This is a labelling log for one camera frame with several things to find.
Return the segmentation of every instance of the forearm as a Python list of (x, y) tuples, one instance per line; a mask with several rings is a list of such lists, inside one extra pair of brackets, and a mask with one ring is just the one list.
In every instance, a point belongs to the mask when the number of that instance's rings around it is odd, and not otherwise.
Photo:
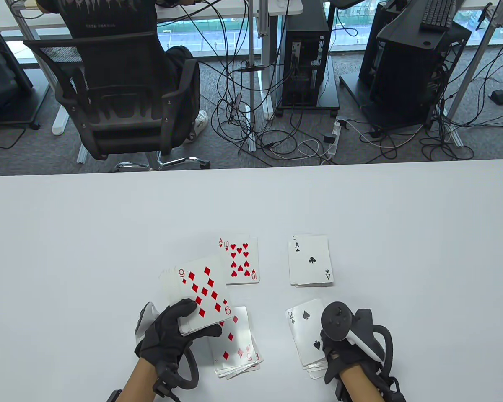
[(156, 371), (153, 365), (140, 358), (116, 402), (153, 402), (155, 382)]
[(384, 402), (376, 387), (369, 381), (360, 365), (339, 373), (353, 402)]

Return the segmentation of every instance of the black pc case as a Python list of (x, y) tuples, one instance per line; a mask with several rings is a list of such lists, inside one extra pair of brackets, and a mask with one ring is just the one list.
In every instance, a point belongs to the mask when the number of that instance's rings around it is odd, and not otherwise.
[(327, 64), (329, 31), (321, 0), (302, 0), (303, 13), (282, 17), (278, 109), (317, 107)]
[(428, 124), (470, 30), (453, 23), (445, 33), (421, 31), (425, 0), (381, 2), (358, 73), (340, 77), (376, 129)]

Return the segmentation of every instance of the white table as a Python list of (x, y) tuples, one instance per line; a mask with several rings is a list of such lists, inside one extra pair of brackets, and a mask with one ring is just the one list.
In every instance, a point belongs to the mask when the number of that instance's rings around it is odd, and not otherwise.
[[(407, 401), (503, 402), (503, 160), (0, 178), (0, 402), (106, 401), (160, 271), (225, 231), (259, 238), (261, 282), (231, 297), (264, 362), (219, 379), (201, 339), (183, 401), (333, 402), (285, 320), (320, 297), (389, 328)], [(329, 236), (334, 287), (289, 285), (297, 233)]]

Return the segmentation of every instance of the white sneaker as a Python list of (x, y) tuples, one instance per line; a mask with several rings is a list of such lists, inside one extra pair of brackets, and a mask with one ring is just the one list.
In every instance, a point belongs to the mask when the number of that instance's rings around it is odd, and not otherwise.
[(209, 115), (207, 115), (206, 111), (200, 111), (197, 114), (196, 121), (194, 123), (194, 127), (192, 127), (192, 132), (188, 134), (186, 140), (184, 140), (185, 144), (189, 144), (190, 142), (194, 142), (200, 136), (200, 133), (205, 130), (207, 125), (209, 124)]

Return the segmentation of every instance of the hand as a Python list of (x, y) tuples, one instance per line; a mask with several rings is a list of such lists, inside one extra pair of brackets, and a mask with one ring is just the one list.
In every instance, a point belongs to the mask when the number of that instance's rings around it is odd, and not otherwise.
[(334, 378), (340, 379), (340, 373), (357, 364), (370, 366), (371, 371), (374, 370), (374, 373), (378, 371), (379, 363), (367, 356), (358, 346), (351, 345), (346, 339), (333, 341), (326, 336), (324, 331), (320, 332), (320, 336), (322, 338), (322, 351), (328, 362), (328, 369), (324, 374), (326, 384), (329, 384)]
[(221, 327), (218, 324), (211, 325), (190, 335), (183, 336), (179, 332), (177, 318), (187, 317), (196, 309), (196, 302), (183, 299), (179, 303), (166, 308), (146, 330), (145, 337), (136, 348), (139, 358), (144, 358), (154, 367), (160, 362), (179, 365), (184, 350), (195, 339), (201, 337), (219, 337)]

